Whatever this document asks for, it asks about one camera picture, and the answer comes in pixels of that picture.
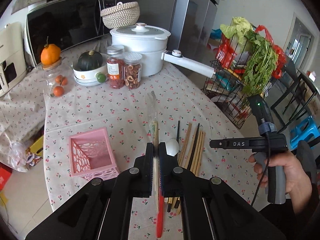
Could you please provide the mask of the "person's right forearm dark sleeve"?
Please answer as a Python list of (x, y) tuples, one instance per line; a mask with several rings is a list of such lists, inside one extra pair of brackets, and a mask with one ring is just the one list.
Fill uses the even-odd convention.
[(281, 231), (286, 239), (319, 239), (319, 194), (312, 184), (309, 202), (300, 213), (294, 213), (290, 199), (285, 204), (268, 204), (260, 214)]

